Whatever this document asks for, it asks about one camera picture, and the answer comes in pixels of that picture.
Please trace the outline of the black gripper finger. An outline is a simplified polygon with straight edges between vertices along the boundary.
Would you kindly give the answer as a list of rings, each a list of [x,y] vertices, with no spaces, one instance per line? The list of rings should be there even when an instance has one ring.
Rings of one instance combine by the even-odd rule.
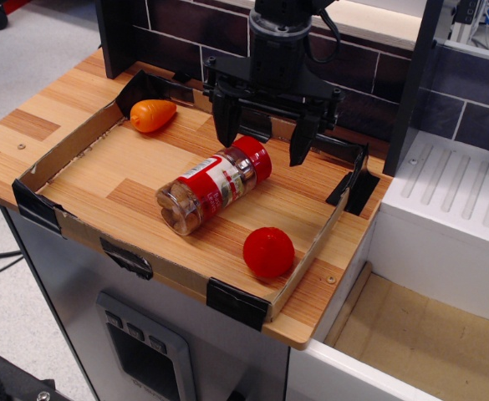
[[[320,127],[320,117],[307,114],[296,121],[289,146],[289,165],[301,165],[310,151]]]
[[[224,147],[229,147],[237,137],[242,106],[238,98],[215,92],[212,97],[212,114],[216,136]]]

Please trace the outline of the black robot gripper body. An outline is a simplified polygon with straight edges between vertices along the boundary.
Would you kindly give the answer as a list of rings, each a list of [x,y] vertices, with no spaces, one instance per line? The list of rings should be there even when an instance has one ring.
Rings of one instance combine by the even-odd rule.
[[[238,98],[242,112],[272,113],[295,123],[311,114],[321,119],[318,129],[334,127],[344,92],[319,78],[307,63],[333,61],[340,45],[336,43],[325,58],[313,55],[309,34],[315,16],[323,19],[336,40],[340,39],[325,8],[253,8],[248,17],[252,40],[249,56],[211,56],[204,62],[204,93],[211,105],[213,94],[222,92]]]

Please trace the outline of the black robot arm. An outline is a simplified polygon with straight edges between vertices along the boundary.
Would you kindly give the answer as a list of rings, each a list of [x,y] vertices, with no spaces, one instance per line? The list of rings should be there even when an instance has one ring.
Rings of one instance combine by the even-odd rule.
[[[292,166],[301,165],[313,142],[334,127],[344,92],[307,67],[313,57],[308,38],[313,16],[320,16],[335,36],[327,1],[257,1],[248,18],[252,31],[247,58],[211,57],[204,65],[204,93],[211,101],[216,135],[229,147],[245,108],[295,123],[290,139]]]

